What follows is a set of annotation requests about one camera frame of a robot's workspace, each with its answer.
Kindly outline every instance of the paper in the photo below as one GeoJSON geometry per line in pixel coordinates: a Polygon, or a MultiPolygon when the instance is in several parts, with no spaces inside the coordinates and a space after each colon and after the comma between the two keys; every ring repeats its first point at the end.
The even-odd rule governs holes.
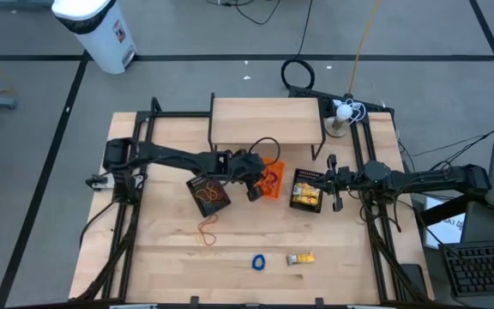
{"type": "MultiPolygon", "coordinates": [[[[442,203],[444,202],[435,198],[427,197],[425,209],[431,209],[442,203]]],[[[465,214],[461,214],[448,218],[432,226],[429,226],[428,229],[430,229],[444,244],[459,243],[461,242],[462,226],[464,225],[464,215],[465,214]]],[[[425,230],[425,245],[427,247],[437,249],[438,244],[439,243],[437,242],[437,240],[427,230],[425,230]]]]}

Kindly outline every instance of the wooden platform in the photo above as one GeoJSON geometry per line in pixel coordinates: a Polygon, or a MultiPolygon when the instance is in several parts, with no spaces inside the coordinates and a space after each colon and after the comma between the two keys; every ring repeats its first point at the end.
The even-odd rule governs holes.
{"type": "Polygon", "coordinates": [[[321,143],[317,99],[214,99],[214,144],[251,144],[265,136],[282,144],[321,143]]]}
{"type": "MultiPolygon", "coordinates": [[[[114,114],[109,137],[130,136],[134,119],[134,113],[114,114]]],[[[370,121],[378,159],[401,170],[390,115],[370,114],[370,121]]],[[[360,132],[364,141],[363,130],[360,132]]],[[[207,118],[158,118],[153,142],[190,152],[207,151],[207,134],[207,118]]],[[[272,157],[274,147],[262,144],[256,151],[272,157]]],[[[202,245],[196,239],[197,225],[203,218],[185,184],[193,175],[149,166],[127,301],[187,303],[190,296],[197,295],[201,303],[314,304],[316,297],[323,297],[326,304],[377,304],[377,285],[367,228],[359,219],[359,201],[342,194],[344,209],[339,213],[333,212],[332,197],[328,196],[323,199],[321,214],[288,206],[295,168],[324,172],[329,154],[336,154],[339,166],[355,170],[352,138],[346,136],[329,138],[316,161],[312,161],[305,145],[282,145],[286,174],[279,201],[262,198],[250,203],[244,185],[227,185],[232,204],[219,211],[219,220],[207,227],[217,237],[213,246],[202,245]],[[286,264],[287,254],[308,251],[316,256],[313,264],[286,264]],[[256,254],[266,258],[264,271],[251,268],[256,254]]],[[[89,216],[110,200],[109,191],[94,193],[89,216]]],[[[106,262],[116,213],[117,207],[87,231],[70,297],[83,292],[106,262]]],[[[397,258],[402,264],[422,266],[429,296],[433,297],[413,212],[400,205],[398,218],[403,233],[392,229],[397,258]]],[[[393,298],[384,260],[383,266],[388,295],[393,298]]],[[[120,276],[118,266],[112,295],[117,295],[120,276]]]]}

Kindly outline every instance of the yellow snack package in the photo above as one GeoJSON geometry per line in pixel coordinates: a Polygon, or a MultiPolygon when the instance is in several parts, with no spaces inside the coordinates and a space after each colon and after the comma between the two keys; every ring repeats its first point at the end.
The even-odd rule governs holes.
{"type": "Polygon", "coordinates": [[[287,264],[310,264],[314,263],[316,258],[314,257],[314,253],[302,253],[302,254],[291,254],[287,256],[287,264]]]}
{"type": "Polygon", "coordinates": [[[320,190],[305,183],[296,183],[292,194],[304,197],[319,197],[320,190]]]}
{"type": "Polygon", "coordinates": [[[303,203],[305,205],[317,206],[319,202],[317,197],[293,196],[292,201],[295,203],[303,203]]]}

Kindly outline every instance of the white cable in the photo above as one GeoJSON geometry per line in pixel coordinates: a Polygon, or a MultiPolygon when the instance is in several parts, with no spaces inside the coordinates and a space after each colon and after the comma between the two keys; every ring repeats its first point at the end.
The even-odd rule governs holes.
{"type": "Polygon", "coordinates": [[[333,100],[333,103],[334,103],[334,106],[336,107],[337,111],[338,111],[339,106],[341,106],[343,104],[350,106],[353,111],[356,111],[355,116],[350,117],[350,123],[349,124],[353,124],[354,122],[358,122],[359,120],[362,120],[363,118],[365,118],[365,115],[367,114],[367,110],[365,109],[365,105],[363,105],[363,103],[355,102],[352,99],[347,99],[344,102],[342,102],[341,100],[333,100]]]}

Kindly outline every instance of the trash can lid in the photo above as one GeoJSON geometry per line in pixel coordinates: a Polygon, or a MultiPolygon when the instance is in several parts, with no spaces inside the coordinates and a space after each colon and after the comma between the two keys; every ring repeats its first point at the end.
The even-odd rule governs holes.
{"type": "Polygon", "coordinates": [[[112,0],[55,0],[52,12],[57,17],[85,21],[97,15],[112,0]]]}

